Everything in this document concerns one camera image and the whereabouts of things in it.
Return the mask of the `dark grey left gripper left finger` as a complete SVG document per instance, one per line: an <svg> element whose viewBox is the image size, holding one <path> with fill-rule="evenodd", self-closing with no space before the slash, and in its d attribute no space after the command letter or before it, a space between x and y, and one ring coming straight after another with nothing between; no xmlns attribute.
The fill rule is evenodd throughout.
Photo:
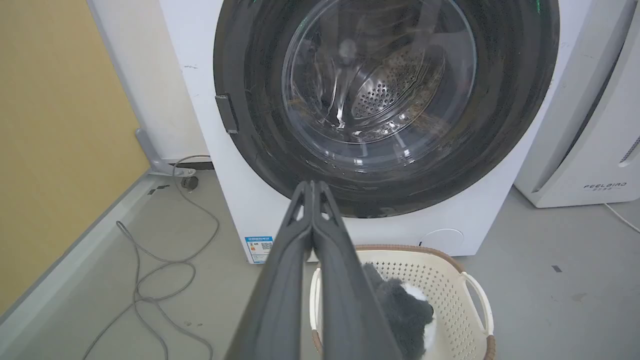
<svg viewBox="0 0 640 360"><path fill-rule="evenodd" d="M313 183L300 182L225 354L227 360L300 358L303 275L312 248L313 200Z"/></svg>

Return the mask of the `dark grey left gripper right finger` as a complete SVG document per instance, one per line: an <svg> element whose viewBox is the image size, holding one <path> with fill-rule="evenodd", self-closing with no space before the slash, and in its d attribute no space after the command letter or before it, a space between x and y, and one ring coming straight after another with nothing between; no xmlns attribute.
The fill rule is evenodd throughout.
<svg viewBox="0 0 640 360"><path fill-rule="evenodd" d="M329 186L313 182L311 191L311 243L322 283L323 359L400 360Z"/></svg>

